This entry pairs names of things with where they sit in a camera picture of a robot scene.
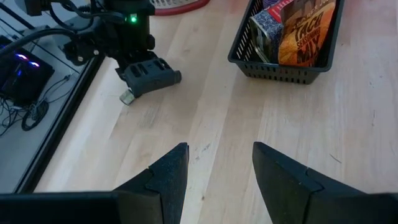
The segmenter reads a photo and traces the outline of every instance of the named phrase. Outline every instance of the snack bag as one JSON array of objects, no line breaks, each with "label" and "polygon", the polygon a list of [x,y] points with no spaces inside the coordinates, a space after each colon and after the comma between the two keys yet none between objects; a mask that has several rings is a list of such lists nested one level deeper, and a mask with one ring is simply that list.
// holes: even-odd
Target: snack bag
[{"label": "snack bag", "polygon": [[328,33],[336,0],[294,0],[282,10],[279,63],[312,67]]}]

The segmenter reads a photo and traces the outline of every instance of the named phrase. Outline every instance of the seasoning mix package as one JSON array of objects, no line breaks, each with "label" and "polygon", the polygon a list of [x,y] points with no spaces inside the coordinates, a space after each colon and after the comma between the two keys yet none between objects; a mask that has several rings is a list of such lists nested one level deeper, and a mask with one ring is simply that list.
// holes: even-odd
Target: seasoning mix package
[{"label": "seasoning mix package", "polygon": [[282,9],[281,65],[315,65],[335,7],[336,0],[295,0]]},{"label": "seasoning mix package", "polygon": [[282,37],[281,10],[293,0],[281,0],[250,18],[254,50],[263,62],[278,63],[279,43]]}]

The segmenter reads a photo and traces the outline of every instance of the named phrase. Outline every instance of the plastic basket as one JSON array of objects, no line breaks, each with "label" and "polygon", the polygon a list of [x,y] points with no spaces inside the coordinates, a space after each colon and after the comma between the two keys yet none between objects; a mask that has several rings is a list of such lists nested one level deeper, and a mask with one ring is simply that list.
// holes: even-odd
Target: plastic basket
[{"label": "plastic basket", "polygon": [[199,9],[210,0],[150,0],[155,6],[156,16],[171,16]]},{"label": "plastic basket", "polygon": [[250,0],[228,60],[238,65],[247,77],[311,84],[321,72],[331,68],[343,6],[344,0],[336,0],[336,9],[315,67],[293,67],[261,62],[254,50],[249,18],[262,10],[262,0]]}]

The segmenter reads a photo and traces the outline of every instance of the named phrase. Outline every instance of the wood grain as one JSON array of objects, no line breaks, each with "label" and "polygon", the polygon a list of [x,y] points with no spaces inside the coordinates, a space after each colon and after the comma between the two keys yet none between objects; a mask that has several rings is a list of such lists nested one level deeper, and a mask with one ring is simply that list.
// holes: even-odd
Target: wood grain
[{"label": "wood grain", "polygon": [[181,84],[123,106],[107,59],[36,191],[110,190],[188,142],[181,223],[271,223],[251,162],[262,141],[357,189],[398,192],[397,1],[345,2],[333,68],[308,86],[227,61],[248,0],[153,17],[155,51]]}]

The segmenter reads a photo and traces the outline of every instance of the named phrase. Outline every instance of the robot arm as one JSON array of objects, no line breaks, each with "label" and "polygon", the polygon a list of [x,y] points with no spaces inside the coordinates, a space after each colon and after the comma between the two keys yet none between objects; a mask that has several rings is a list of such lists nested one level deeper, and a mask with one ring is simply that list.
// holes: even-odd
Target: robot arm
[{"label": "robot arm", "polygon": [[[77,16],[60,21],[52,10],[52,2],[60,3]],[[155,7],[149,0],[91,0],[90,6],[81,8],[70,0],[16,0],[16,3],[30,16],[50,11],[58,23],[54,29],[65,32],[54,39],[73,64],[84,65],[98,54],[114,58],[119,65],[116,73],[128,86],[120,98],[127,105],[142,94],[181,82],[181,73],[151,51],[155,48],[155,38],[149,34],[149,16],[154,15]],[[20,40],[2,49],[0,57],[12,47],[21,47]]]}]

